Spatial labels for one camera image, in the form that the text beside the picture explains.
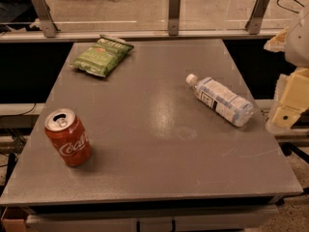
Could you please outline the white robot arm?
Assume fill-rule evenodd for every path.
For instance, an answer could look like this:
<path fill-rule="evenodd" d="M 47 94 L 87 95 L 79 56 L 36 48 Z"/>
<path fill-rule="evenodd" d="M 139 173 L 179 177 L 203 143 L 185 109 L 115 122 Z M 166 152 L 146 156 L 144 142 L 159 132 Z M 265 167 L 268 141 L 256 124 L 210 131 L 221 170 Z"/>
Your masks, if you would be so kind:
<path fill-rule="evenodd" d="M 267 117 L 267 130 L 282 133 L 289 131 L 309 109 L 309 6 L 302 8 L 287 28 L 268 40 L 264 49 L 283 52 L 285 60 L 296 66 L 291 74 L 279 75 Z"/>

